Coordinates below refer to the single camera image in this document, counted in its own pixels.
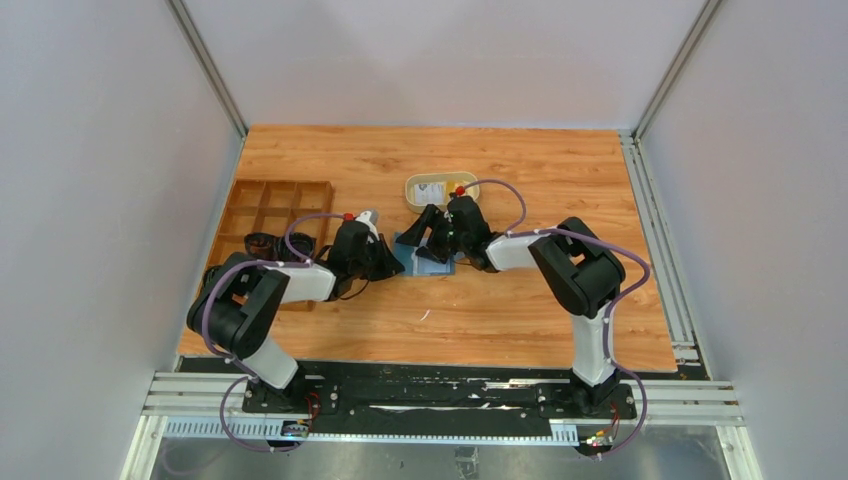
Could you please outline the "white credit card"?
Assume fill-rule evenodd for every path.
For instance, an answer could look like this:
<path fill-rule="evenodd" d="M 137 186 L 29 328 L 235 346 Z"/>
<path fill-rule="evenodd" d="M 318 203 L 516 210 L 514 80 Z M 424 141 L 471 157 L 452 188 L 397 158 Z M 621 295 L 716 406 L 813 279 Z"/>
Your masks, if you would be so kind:
<path fill-rule="evenodd" d="M 431 265 L 430 260 L 422 257 L 419 253 L 419 248 L 416 248 L 411 254 L 411 274 L 413 276 L 430 276 Z"/>

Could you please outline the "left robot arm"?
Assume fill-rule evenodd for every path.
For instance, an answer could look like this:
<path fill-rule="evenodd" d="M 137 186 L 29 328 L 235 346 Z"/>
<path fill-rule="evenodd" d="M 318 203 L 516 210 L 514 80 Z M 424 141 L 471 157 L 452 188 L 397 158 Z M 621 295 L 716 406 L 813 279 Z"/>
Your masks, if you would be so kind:
<path fill-rule="evenodd" d="M 268 388 L 268 400 L 283 413 L 298 411 L 306 386 L 298 362 L 272 339 L 270 329 L 283 304 L 354 298 L 353 284 L 392 278 L 403 265 L 377 230 L 378 214 L 341 215 L 326 254 L 294 262 L 261 260 L 234 253 L 197 295 L 186 325 L 209 351 Z"/>

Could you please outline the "tan credit card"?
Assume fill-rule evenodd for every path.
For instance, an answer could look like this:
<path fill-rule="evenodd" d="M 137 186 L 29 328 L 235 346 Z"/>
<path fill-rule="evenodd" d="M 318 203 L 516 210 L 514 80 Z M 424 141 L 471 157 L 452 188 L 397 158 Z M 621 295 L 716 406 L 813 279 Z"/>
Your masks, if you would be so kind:
<path fill-rule="evenodd" d="M 467 195 L 467 182 L 448 180 L 445 182 L 445 194 L 448 199 Z"/>

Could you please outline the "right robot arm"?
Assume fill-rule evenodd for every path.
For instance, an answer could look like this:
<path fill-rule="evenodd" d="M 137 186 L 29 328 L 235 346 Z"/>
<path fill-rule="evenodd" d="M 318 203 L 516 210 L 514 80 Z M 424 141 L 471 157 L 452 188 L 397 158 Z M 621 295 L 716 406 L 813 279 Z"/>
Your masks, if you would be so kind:
<path fill-rule="evenodd" d="M 582 220 L 570 217 L 556 227 L 527 233 L 492 230 L 477 202 L 466 196 L 444 210 L 428 205 L 397 245 L 446 264 L 460 254 L 479 271 L 536 269 L 558 304 L 571 317 L 575 342 L 571 403 L 584 417 L 596 417 L 611 403 L 610 388 L 620 374 L 613 364 L 610 317 L 606 309 L 621 291 L 624 267 L 597 242 Z"/>

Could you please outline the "blue card holder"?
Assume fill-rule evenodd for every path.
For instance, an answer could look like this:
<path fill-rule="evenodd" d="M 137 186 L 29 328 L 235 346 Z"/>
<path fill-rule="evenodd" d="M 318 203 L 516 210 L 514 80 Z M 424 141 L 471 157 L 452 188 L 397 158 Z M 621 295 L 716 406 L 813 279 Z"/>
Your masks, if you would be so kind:
<path fill-rule="evenodd" d="M 456 263 L 451 260 L 448 263 L 439 263 L 427 258 L 420 257 L 416 254 L 419 247 L 426 245 L 429 240 L 428 236 L 424 236 L 417 247 L 400 244 L 397 238 L 401 235 L 400 232 L 395 232 L 393 236 L 392 251 L 396 259 L 404 267 L 403 276 L 409 277 L 431 277 L 431 276 L 450 276 L 456 271 Z"/>

